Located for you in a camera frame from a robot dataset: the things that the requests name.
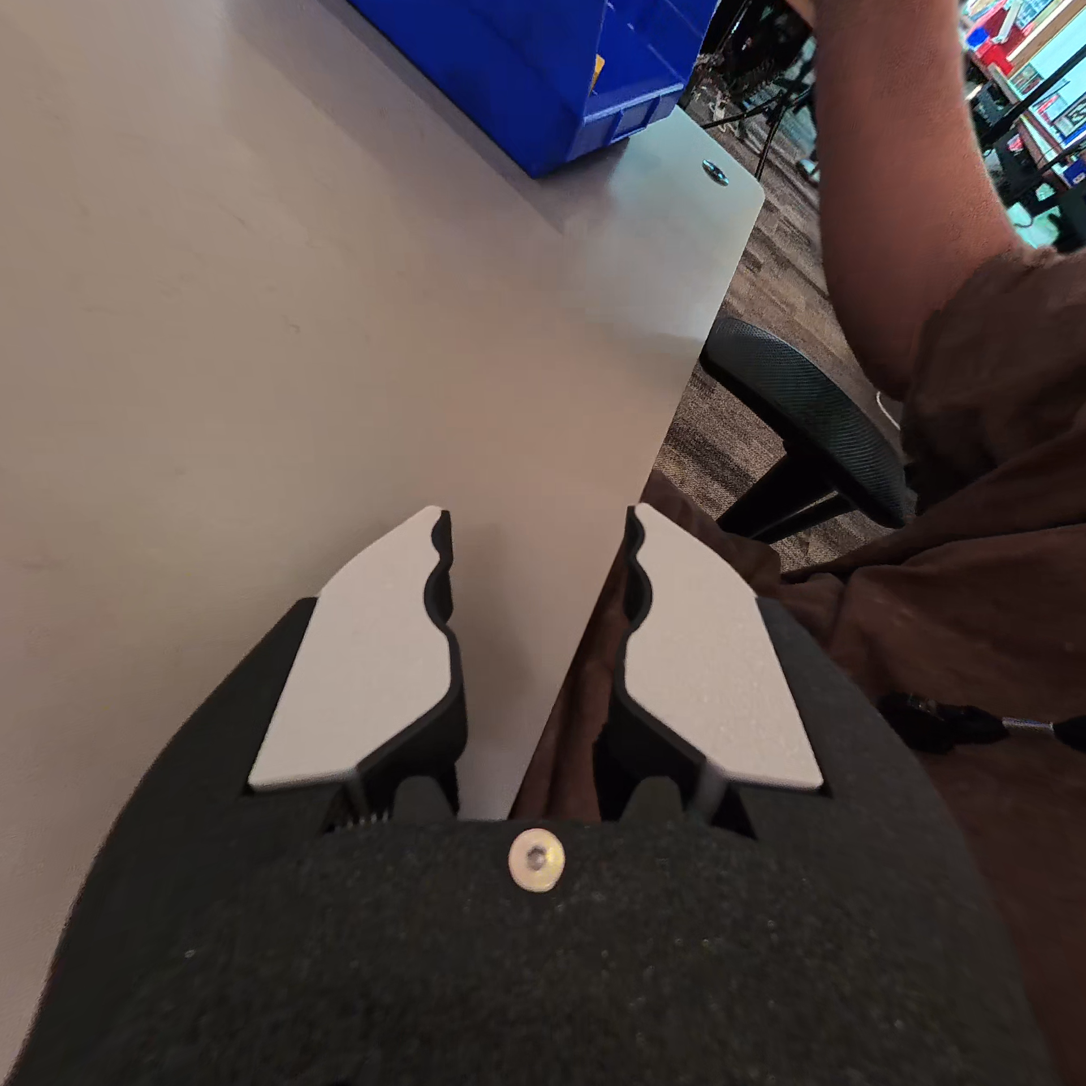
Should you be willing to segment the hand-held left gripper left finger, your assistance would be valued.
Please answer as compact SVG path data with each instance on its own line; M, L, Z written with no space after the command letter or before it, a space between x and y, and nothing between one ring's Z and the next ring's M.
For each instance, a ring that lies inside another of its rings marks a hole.
M391 803L412 776L458 801L468 738L451 629L452 518L425 507L320 590L249 773L257 793L351 785Z

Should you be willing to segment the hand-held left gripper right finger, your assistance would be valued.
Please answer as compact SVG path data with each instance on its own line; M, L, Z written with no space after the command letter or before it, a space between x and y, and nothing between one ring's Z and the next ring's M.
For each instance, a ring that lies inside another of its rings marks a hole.
M684 803L731 785L819 793L821 767L753 589L651 505L628 508L629 628L614 671L603 766L622 784L671 780Z

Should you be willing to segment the blue plastic bin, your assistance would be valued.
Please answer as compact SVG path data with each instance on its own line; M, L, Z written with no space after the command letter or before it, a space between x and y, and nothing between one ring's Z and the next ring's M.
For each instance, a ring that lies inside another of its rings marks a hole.
M669 116L715 1L353 1L529 176ZM595 55L605 66L589 93Z

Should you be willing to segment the person's right forearm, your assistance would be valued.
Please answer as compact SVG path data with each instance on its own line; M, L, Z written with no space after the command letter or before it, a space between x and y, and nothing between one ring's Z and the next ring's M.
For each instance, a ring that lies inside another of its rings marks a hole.
M957 2L812 7L828 294L867 378L902 402L929 319L1026 247L976 141Z

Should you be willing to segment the black office chair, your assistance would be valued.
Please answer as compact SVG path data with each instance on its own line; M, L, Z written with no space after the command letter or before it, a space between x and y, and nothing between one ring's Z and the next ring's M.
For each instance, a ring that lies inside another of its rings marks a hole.
M719 517L723 532L773 544L861 512L891 530L912 513L889 438L811 361L735 318L714 323L699 364L783 443L783 456Z

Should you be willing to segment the person's brown clothing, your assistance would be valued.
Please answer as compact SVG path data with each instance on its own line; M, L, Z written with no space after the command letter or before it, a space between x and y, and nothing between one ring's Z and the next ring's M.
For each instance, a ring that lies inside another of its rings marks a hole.
M915 519L821 569L727 536L664 477L645 490L787 610L873 699L917 695L951 752L902 753L891 800L940 794L1021 962L992 923L956 832L884 833L831 856L846 784L798 796L800 841L652 822L626 873L593 863L546 908L572 939L528 967L478 1072L506 1084L1084 1084L1084 753L1015 733L954 734L975 706L1084 723L1084 256L978 267L906 362L902 441ZM800 857L798 844L817 845Z

